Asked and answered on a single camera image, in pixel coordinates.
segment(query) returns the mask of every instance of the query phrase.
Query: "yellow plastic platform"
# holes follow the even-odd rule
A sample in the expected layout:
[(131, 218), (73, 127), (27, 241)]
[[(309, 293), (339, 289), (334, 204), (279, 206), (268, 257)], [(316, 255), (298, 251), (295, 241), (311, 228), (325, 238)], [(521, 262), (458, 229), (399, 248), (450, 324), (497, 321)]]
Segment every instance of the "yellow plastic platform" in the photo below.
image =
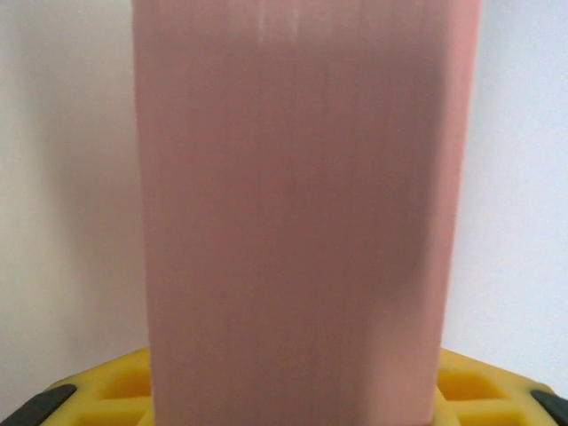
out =
[[(49, 389), (63, 384), (77, 389), (42, 426), (154, 425), (148, 349)], [(556, 426), (531, 396), (534, 390), (552, 393), (548, 386), (520, 375), (442, 350), (433, 426)]]

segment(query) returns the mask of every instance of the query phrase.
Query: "square hole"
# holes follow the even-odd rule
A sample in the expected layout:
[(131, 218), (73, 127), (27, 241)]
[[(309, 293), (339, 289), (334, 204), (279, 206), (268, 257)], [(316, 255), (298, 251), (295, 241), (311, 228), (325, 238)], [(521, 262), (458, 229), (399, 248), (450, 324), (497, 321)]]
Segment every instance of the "square hole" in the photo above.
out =
[(505, 398), (491, 381), (470, 371), (440, 371), (438, 389), (448, 401)]
[(524, 417), (517, 412), (485, 414), (458, 414), (461, 426), (526, 426)]
[(143, 411), (85, 413), (73, 423), (73, 426), (137, 426), (143, 415)]
[(152, 393), (150, 370), (124, 370), (118, 373), (101, 392), (103, 399), (149, 397)]

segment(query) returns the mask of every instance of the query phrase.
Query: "white background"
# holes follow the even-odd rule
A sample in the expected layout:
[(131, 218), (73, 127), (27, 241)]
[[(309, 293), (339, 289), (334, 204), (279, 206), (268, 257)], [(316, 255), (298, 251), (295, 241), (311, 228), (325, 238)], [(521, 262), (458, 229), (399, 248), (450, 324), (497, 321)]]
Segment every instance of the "white background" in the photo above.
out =
[[(0, 418), (147, 343), (130, 3), (0, 2)], [(568, 3), (488, 0), (444, 346), (568, 395)]]

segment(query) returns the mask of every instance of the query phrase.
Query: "white wall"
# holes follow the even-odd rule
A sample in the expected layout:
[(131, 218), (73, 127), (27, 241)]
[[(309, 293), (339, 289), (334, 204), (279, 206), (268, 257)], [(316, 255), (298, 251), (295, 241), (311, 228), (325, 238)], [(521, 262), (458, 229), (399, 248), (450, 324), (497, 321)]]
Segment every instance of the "white wall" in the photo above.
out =
[[(568, 6), (487, 1), (444, 344), (568, 395)], [(0, 418), (146, 345), (130, 3), (0, 2)]]

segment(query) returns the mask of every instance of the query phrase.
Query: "pink plastic surface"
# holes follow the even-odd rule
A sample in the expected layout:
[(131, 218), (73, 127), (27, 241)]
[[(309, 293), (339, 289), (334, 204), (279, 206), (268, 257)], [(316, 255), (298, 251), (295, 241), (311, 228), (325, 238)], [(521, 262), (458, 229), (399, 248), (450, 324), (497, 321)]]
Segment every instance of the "pink plastic surface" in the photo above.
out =
[(136, 0), (159, 426), (424, 426), (477, 0)]

